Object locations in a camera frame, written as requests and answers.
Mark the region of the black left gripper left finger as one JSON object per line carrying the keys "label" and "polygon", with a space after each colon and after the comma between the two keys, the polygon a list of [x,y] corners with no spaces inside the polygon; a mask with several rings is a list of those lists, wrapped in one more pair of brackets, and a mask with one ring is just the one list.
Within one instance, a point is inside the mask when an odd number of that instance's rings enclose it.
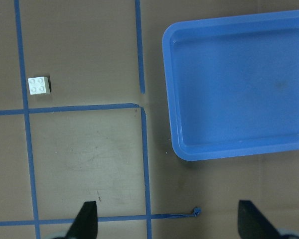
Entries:
{"label": "black left gripper left finger", "polygon": [[96,239],[98,215],[96,201],[85,202],[67,231],[66,239]]}

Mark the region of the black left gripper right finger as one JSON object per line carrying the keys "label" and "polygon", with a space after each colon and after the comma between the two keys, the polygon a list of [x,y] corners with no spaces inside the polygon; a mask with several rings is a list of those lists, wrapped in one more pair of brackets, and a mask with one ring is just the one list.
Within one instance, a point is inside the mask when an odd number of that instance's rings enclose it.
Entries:
{"label": "black left gripper right finger", "polygon": [[238,203],[238,233],[242,239],[279,239],[277,229],[249,200]]}

